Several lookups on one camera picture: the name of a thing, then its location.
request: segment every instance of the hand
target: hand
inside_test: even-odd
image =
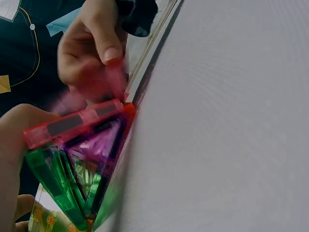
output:
[[[86,0],[59,44],[62,82],[91,102],[100,102],[106,95],[121,99],[126,88],[124,73],[120,77],[104,74],[106,65],[122,61],[126,36],[119,26],[115,0]]]
[[[27,146],[23,130],[57,116],[34,106],[16,106],[0,118],[0,225],[1,231],[27,231],[28,222],[15,221],[33,207],[34,197],[20,195],[19,172]]]

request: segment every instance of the white surface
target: white surface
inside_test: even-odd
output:
[[[117,231],[308,231],[308,12],[185,1],[136,121]]]
[[[162,24],[161,30],[158,32],[156,38],[153,38],[153,43],[151,44],[151,47],[149,47],[149,50],[148,50],[147,54],[145,54],[145,56],[142,58],[143,62],[141,62],[140,66],[138,68],[136,68],[137,63],[134,64],[134,68],[135,68],[134,75],[132,76],[132,79],[130,80],[131,83],[129,83],[129,85],[127,87],[128,90],[126,91],[126,92],[129,93],[129,95],[128,95],[127,99],[126,99],[127,102],[132,102],[133,101],[133,98],[134,98],[134,96],[136,94],[136,90],[138,89],[138,87],[140,85],[140,82],[141,82],[141,80],[142,80],[142,78],[143,78],[143,76],[144,76],[144,74],[145,74],[145,72],[147,70],[147,67],[148,67],[148,65],[149,65],[149,63],[150,63],[150,61],[151,61],[151,59],[152,59],[152,57],[153,57],[153,55],[154,55],[154,53],[156,51],[156,49],[157,49],[161,39],[162,39],[162,36],[165,34],[165,31],[166,31],[166,29],[167,29],[167,27],[168,27],[168,25],[170,23],[171,18],[175,14],[175,11],[178,9],[178,5],[180,3],[181,3],[181,1],[178,0],[173,5],[173,7],[172,7],[168,17],[166,18],[166,21]],[[135,44],[134,43],[131,44],[133,46],[132,48],[138,47],[139,43],[140,43],[140,41],[136,40]],[[129,62],[131,62],[132,58],[137,57],[136,55],[138,53],[134,53],[133,52],[132,54],[134,54],[134,55],[133,56],[129,56],[129,58],[131,58],[129,60]]]
[[[154,18],[154,22],[151,27],[151,32],[147,38],[139,38],[133,35],[128,35],[127,39],[127,52],[129,53],[129,73],[131,73],[138,64],[144,50],[147,47],[148,42],[151,40],[153,32],[158,27],[159,21],[164,14],[168,4],[173,0],[155,0],[158,6],[158,13]]]

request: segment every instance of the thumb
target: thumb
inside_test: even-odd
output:
[[[100,60],[105,65],[118,63],[123,58],[123,46],[115,32],[118,21],[118,8],[114,0],[97,0],[91,4],[93,16],[84,17],[84,25],[93,35]]]
[[[20,167],[27,145],[23,131],[58,117],[32,105],[21,104],[0,118],[0,160]]]

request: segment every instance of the magnetic tile structure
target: magnetic tile structure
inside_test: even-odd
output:
[[[30,168],[80,231],[91,230],[135,113],[131,103],[111,100],[24,131]],[[33,213],[43,226],[39,207]],[[45,220],[53,231],[55,217]]]

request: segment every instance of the dark shirt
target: dark shirt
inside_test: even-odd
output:
[[[46,25],[80,8],[83,2],[22,0],[14,20],[8,21],[2,16],[0,76],[9,76],[11,92],[0,93],[0,116],[20,103],[29,103],[46,110],[65,88],[57,75],[56,61],[57,47],[63,32],[49,31]],[[68,17],[58,20],[62,22],[63,29],[74,19]],[[35,195],[39,183],[26,162],[20,177],[20,194]]]

